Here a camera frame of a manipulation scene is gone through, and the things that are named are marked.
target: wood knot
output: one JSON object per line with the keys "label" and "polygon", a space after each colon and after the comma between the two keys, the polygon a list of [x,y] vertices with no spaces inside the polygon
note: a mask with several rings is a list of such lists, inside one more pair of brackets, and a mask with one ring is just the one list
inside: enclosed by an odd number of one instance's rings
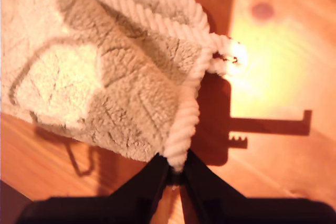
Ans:
{"label": "wood knot", "polygon": [[259,21],[267,21],[275,14],[274,8],[268,3],[258,3],[251,8],[253,18]]}

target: fluffy fabric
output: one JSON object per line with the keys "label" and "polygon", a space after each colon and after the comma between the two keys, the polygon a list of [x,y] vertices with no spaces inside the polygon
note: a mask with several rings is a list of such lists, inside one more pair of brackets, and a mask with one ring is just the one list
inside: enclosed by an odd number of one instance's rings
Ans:
{"label": "fluffy fabric", "polygon": [[[167,138],[200,47],[96,0],[2,0],[2,110],[148,161]],[[148,3],[188,24],[184,13]]]}
{"label": "fluffy fabric", "polygon": [[116,1],[119,10],[99,0],[2,0],[2,110],[140,161],[168,142],[181,169],[197,87],[206,69],[225,72],[210,61],[227,38],[208,34],[194,0]]}

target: wooden surface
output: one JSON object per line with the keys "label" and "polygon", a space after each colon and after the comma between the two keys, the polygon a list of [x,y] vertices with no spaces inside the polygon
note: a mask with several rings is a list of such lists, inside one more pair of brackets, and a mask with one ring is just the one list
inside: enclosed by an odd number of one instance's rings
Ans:
{"label": "wooden surface", "polygon": [[[194,152],[248,197],[307,197],[336,208],[336,0],[197,1],[212,31],[246,45],[250,64],[228,81],[204,78]],[[258,119],[300,120],[305,109],[312,111],[309,135],[296,124],[298,135],[229,132],[252,131],[252,123],[279,133],[288,124]],[[229,136],[247,136],[248,144],[229,148]],[[106,195],[145,165],[3,114],[1,140],[1,178],[31,199]],[[193,223],[179,188],[167,188],[154,218]]]}

